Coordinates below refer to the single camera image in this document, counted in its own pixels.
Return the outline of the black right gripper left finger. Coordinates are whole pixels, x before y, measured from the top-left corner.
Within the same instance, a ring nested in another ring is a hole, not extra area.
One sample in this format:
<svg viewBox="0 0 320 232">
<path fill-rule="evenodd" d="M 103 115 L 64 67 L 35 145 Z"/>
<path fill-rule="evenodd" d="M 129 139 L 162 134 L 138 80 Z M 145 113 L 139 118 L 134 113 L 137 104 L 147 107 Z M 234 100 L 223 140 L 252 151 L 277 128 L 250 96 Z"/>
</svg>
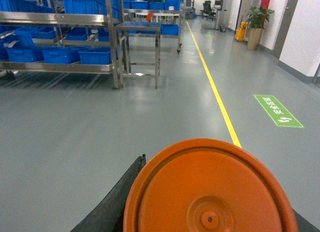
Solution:
<svg viewBox="0 0 320 232">
<path fill-rule="evenodd" d="M 102 201 L 72 231 L 122 232 L 124 210 L 130 189 L 145 165 L 145 154 L 137 157 Z"/>
</svg>

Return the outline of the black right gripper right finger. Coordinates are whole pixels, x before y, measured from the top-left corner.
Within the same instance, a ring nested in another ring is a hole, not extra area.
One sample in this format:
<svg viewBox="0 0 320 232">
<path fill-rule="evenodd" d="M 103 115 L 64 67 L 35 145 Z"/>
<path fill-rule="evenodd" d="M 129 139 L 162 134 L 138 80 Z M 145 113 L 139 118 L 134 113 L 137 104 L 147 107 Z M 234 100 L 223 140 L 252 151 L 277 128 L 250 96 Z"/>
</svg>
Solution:
<svg viewBox="0 0 320 232">
<path fill-rule="evenodd" d="M 309 221 L 307 221 L 304 217 L 302 217 L 298 212 L 296 212 L 295 210 L 293 212 L 295 215 L 299 232 L 320 232 L 318 228 L 312 225 Z"/>
</svg>

